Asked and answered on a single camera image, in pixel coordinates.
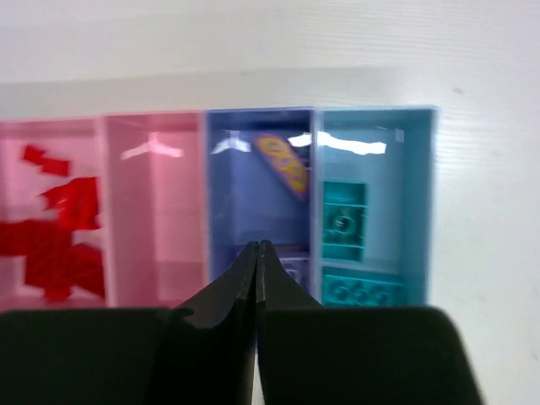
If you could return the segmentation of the small red plate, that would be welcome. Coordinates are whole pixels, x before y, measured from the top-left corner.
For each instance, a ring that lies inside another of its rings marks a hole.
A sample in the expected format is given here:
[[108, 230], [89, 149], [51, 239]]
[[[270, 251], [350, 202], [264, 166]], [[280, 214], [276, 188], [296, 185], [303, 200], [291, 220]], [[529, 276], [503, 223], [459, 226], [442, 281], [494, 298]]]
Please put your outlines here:
[[21, 159], [38, 166], [44, 174], [60, 177], [69, 177], [71, 175], [70, 160], [51, 157], [45, 149], [34, 144], [27, 144], [23, 147]]

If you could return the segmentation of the red duplo roof brick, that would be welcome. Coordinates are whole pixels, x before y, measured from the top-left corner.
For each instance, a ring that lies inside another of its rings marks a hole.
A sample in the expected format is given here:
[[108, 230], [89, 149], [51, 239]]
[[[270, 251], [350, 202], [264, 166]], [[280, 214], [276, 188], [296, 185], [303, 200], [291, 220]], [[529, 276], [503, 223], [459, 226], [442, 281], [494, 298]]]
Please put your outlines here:
[[77, 177], [40, 194], [46, 209], [57, 210], [58, 224], [67, 230], [97, 230], [100, 201], [96, 177]]

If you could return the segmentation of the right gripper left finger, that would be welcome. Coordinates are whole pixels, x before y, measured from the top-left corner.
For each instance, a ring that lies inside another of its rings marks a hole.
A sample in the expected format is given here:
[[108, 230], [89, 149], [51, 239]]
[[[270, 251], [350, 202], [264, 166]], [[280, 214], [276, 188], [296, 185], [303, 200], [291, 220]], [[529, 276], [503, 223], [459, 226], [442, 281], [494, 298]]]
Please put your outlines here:
[[250, 403], [257, 253], [174, 309], [3, 312], [2, 403]]

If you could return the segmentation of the red arch brick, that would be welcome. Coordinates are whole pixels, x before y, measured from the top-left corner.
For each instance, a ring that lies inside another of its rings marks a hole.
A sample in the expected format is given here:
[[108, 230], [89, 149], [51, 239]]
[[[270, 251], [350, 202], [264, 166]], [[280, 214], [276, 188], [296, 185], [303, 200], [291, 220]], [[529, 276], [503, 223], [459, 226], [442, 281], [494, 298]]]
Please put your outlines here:
[[77, 287], [105, 298], [101, 249], [73, 243], [73, 233], [44, 219], [1, 223], [1, 256], [24, 258], [24, 283], [47, 300], [66, 300]]

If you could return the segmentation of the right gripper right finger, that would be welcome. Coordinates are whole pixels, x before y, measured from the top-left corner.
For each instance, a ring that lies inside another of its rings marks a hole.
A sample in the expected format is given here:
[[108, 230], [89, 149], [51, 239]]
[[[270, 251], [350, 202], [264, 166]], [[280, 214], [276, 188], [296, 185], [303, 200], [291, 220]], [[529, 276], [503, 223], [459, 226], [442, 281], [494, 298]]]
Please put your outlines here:
[[326, 308], [263, 241], [256, 265], [266, 403], [475, 405], [483, 398], [451, 319], [433, 307]]

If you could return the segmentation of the lavender duplo brick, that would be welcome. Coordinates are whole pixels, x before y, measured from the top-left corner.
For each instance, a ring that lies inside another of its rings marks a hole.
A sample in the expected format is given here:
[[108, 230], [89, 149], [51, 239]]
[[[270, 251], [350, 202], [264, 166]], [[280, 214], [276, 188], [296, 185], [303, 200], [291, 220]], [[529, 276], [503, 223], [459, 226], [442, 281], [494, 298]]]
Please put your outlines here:
[[[211, 247], [210, 280], [220, 277], [240, 255], [246, 243], [231, 245], [214, 243]], [[285, 272], [293, 278], [304, 290], [311, 288], [310, 252], [299, 246], [274, 245]]]

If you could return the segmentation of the teal frog duplo brick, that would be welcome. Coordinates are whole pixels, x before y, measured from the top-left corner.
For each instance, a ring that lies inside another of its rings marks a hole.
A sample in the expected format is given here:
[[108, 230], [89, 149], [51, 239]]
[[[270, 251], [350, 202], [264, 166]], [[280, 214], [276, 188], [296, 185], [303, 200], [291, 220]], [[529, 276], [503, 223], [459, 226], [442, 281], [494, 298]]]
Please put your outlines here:
[[367, 187], [362, 182], [325, 180], [322, 190], [322, 257], [362, 262], [365, 250]]

